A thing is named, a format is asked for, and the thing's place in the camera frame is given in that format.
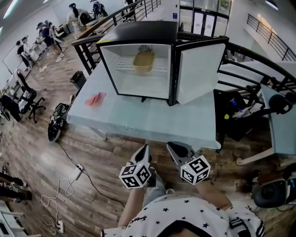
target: metal railing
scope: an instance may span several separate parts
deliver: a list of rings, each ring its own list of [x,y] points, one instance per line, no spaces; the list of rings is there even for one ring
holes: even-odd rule
[[[209,39],[211,37],[208,36],[203,36],[203,35],[198,35],[198,34],[192,34],[192,33],[185,33],[185,32],[179,32],[178,33],[178,39],[179,40],[196,40],[196,39]],[[251,104],[256,101],[256,94],[259,92],[259,90],[261,89],[261,84],[263,85],[270,85],[272,82],[272,88],[275,89],[278,92],[281,91],[291,91],[293,94],[296,95],[296,92],[294,91],[296,89],[296,78],[291,75],[288,71],[286,71],[285,69],[283,69],[282,67],[280,67],[278,64],[274,63],[273,61],[269,60],[266,57],[261,56],[260,54],[257,54],[247,48],[241,47],[237,44],[233,44],[228,42],[226,49],[225,50],[230,50],[232,52],[237,52],[240,53],[242,55],[245,55],[247,57],[250,57],[258,62],[261,62],[263,64],[265,64],[266,66],[268,66],[269,68],[274,69],[275,71],[279,72],[281,75],[284,76],[284,79],[282,81],[278,81],[275,77],[272,77],[266,73],[260,72],[256,69],[253,69],[249,66],[246,66],[244,64],[238,63],[238,62],[234,62],[231,60],[228,60],[226,58],[222,59],[222,62],[224,63],[230,63],[233,64],[235,66],[247,69],[249,71],[252,71],[254,73],[257,73],[259,75],[262,76],[261,81],[254,81],[252,79],[246,78],[244,76],[238,75],[238,74],[234,74],[231,72],[227,72],[227,71],[223,71],[220,70],[220,68],[218,69],[218,73],[221,74],[225,74],[225,75],[229,75],[231,77],[236,77],[238,79],[247,81],[252,83],[252,85],[246,86],[246,87],[242,87],[240,85],[236,85],[236,84],[232,84],[226,81],[218,81],[219,84],[222,85],[226,85],[226,86],[230,86],[233,87],[234,90],[233,91],[238,91],[242,97],[244,99],[249,100],[248,106],[251,106]]]
[[[84,31],[77,40],[72,42],[88,74],[90,75],[101,61],[95,43],[119,24],[141,21],[159,5],[161,5],[161,0],[138,0],[94,24]]]
[[[254,16],[248,14],[247,24],[259,33],[263,39],[277,52],[278,55],[285,61],[296,61],[296,55],[288,47],[288,45],[270,28],[256,19]]]

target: white robot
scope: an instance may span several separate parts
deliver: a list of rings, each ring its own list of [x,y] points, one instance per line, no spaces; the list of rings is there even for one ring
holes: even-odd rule
[[[166,147],[182,179],[195,185],[209,176],[210,164],[204,156],[198,157],[191,146],[181,142],[168,142]],[[155,170],[149,168],[151,159],[150,148],[146,144],[121,169],[119,178],[128,189],[155,186]]]

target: wooden floor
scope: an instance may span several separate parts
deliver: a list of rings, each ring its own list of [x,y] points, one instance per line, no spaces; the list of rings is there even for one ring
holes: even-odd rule
[[[8,163],[8,170],[13,176],[25,179],[34,194],[32,201],[10,204],[14,211],[26,214],[20,222],[29,234],[51,236],[42,228],[46,227],[42,216],[50,215],[55,219],[56,206],[51,203],[49,208],[43,207],[40,203],[41,196],[55,196],[59,179],[72,180],[71,175],[75,168],[59,144],[50,143],[47,139],[50,114],[58,103],[67,102],[69,96],[77,91],[69,79],[77,70],[83,70],[87,75],[70,45],[72,40],[71,36],[67,38],[66,45],[69,48],[61,62],[55,63],[51,53],[42,56],[42,62],[48,65],[48,69],[40,74],[39,78],[46,90],[40,90],[37,94],[45,98],[43,105],[47,110],[41,111],[37,116],[38,123],[34,124],[24,116],[20,123],[11,121],[2,126],[1,161]],[[87,128],[72,125],[66,126],[59,143],[73,160],[86,168],[94,185],[102,194],[123,203],[126,202],[129,192],[118,178],[119,171],[145,143],[151,145],[152,165],[157,168],[167,186],[173,187],[178,193],[196,193],[192,185],[178,177],[164,143],[114,134],[110,134],[104,142]],[[245,179],[255,169],[261,170],[263,174],[276,170],[279,160],[277,157],[269,157],[241,167],[236,165],[235,160],[238,157],[247,158],[270,147],[269,127],[266,123],[254,129],[239,143],[227,138],[219,154],[209,149],[202,149],[200,153],[212,166],[214,185],[224,191],[232,201],[243,200],[252,205],[251,194],[243,192]],[[100,228],[116,227],[123,210],[120,203],[99,194],[86,175],[82,175],[73,183],[74,194],[70,197],[65,195],[67,186],[66,181],[61,182],[61,192],[57,199],[58,218],[64,219],[65,222],[64,236],[99,236]],[[275,237],[280,234],[284,237],[288,236],[289,228],[296,218],[296,211],[265,209],[259,210],[259,216],[265,222],[266,236]],[[77,229],[72,224],[86,231]]]

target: ceiling light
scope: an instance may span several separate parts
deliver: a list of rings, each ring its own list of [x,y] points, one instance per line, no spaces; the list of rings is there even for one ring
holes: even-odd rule
[[[269,6],[271,6],[273,9],[278,10],[278,6],[277,6],[277,4],[276,4],[274,1],[272,1],[272,0],[265,0],[265,2],[266,2]]]
[[[15,7],[15,5],[17,4],[19,0],[13,0],[8,8],[8,10],[6,11],[3,19],[5,19],[6,17],[8,17],[8,15],[12,12],[13,8]]]

